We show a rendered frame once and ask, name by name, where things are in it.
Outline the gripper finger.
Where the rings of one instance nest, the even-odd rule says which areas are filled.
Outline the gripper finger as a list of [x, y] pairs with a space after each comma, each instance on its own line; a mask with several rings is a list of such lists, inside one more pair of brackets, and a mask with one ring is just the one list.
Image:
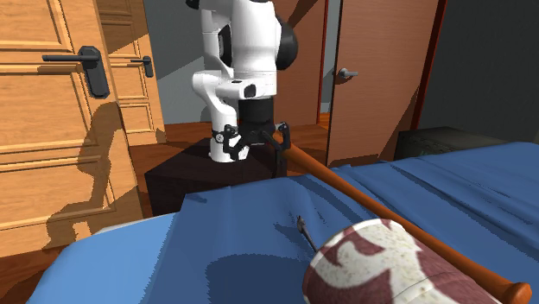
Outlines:
[[[275, 132], [278, 131], [282, 135], [282, 141], [278, 142], [274, 138]], [[283, 151], [289, 149], [290, 143], [290, 129], [286, 122], [281, 123], [266, 123], [264, 126], [256, 127], [251, 132], [251, 143], [268, 143], [276, 151]]]
[[221, 131], [212, 130], [212, 159], [242, 161], [249, 153], [249, 141], [238, 133], [237, 126], [226, 124]]

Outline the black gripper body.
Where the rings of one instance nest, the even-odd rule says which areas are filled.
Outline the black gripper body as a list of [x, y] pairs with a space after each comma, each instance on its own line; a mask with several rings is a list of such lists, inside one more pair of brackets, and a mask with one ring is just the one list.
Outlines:
[[264, 130], [269, 134], [275, 132], [274, 100], [243, 99], [238, 101], [238, 131], [248, 136], [254, 130]]

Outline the plain brown door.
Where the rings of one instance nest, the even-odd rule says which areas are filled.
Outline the plain brown door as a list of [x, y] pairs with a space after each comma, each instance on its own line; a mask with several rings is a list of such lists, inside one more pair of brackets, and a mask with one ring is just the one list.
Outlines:
[[274, 0], [276, 13], [294, 30], [299, 51], [278, 73], [275, 120], [291, 126], [315, 124], [319, 115], [320, 74], [327, 0]]

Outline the dark robot stand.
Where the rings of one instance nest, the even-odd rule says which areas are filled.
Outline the dark robot stand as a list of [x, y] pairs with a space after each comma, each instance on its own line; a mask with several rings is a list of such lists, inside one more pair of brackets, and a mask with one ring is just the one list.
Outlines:
[[204, 138], [144, 174], [152, 213], [178, 212], [188, 193], [285, 177], [287, 161], [268, 145], [252, 146], [243, 161], [215, 162]]

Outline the small dark pen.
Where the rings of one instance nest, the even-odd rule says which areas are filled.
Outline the small dark pen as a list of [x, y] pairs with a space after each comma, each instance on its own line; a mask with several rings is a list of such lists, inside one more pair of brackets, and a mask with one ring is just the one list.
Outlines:
[[313, 251], [317, 252], [318, 248], [315, 245], [313, 239], [311, 238], [311, 236], [310, 236], [310, 234], [308, 232], [305, 220], [300, 215], [297, 216], [296, 226], [297, 226], [297, 230], [299, 231], [299, 233], [308, 241], [308, 243], [311, 246], [311, 248], [313, 249]]

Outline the brown wooden baseball bat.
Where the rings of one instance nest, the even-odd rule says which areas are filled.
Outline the brown wooden baseball bat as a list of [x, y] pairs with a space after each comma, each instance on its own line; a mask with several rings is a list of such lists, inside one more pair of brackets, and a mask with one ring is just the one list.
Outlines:
[[[274, 138], [278, 142], [282, 141], [282, 135], [279, 133], [275, 133]], [[466, 256], [463, 256], [442, 241], [360, 192], [346, 180], [335, 174], [330, 168], [321, 164], [294, 144], [291, 143], [290, 148], [281, 151], [281, 153], [284, 158], [294, 162], [309, 174], [354, 199], [378, 217], [390, 219], [400, 224], [409, 234], [443, 257], [462, 273], [471, 277], [481, 288], [498, 299], [502, 304], [529, 304], [532, 289], [528, 283], [510, 282], [502, 276], [475, 263]]]

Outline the bed with blue cover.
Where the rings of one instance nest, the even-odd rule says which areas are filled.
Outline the bed with blue cover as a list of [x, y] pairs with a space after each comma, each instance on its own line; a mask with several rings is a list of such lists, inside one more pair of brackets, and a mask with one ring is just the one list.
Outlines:
[[[539, 145], [513, 142], [337, 169], [476, 263], [533, 291], [539, 304]], [[315, 245], [371, 218], [311, 175], [191, 193], [177, 213], [66, 247], [27, 304], [305, 304]]]

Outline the dark low cabinet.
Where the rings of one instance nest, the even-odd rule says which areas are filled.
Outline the dark low cabinet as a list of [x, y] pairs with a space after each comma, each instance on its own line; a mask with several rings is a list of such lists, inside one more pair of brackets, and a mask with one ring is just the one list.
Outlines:
[[507, 141], [451, 127], [407, 130], [401, 131], [398, 135], [394, 160], [421, 155], [438, 155], [504, 143]]

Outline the red and white rounded cushion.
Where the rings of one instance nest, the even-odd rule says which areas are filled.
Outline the red and white rounded cushion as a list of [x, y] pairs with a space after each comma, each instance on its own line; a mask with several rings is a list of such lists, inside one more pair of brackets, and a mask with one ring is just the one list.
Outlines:
[[330, 237], [308, 265], [307, 304], [502, 304], [388, 219]]

